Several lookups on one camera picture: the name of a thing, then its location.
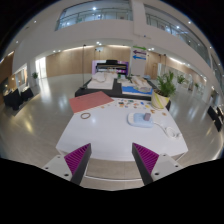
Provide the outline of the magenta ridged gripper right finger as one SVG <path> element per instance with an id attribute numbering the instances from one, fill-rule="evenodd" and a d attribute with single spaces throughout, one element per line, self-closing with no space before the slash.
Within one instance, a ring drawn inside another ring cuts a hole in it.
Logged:
<path id="1" fill-rule="evenodd" d="M 152 170 L 159 158 L 159 155 L 150 149 L 137 143 L 132 144 L 132 154 L 145 185 L 153 182 Z"/>

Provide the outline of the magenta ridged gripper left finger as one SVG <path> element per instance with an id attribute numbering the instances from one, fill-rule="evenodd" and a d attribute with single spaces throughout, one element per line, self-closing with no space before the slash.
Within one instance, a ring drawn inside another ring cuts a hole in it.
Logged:
<path id="1" fill-rule="evenodd" d="M 64 159 L 72 173 L 71 182 L 79 185 L 91 156 L 91 144 L 88 143 L 67 154 Z"/>

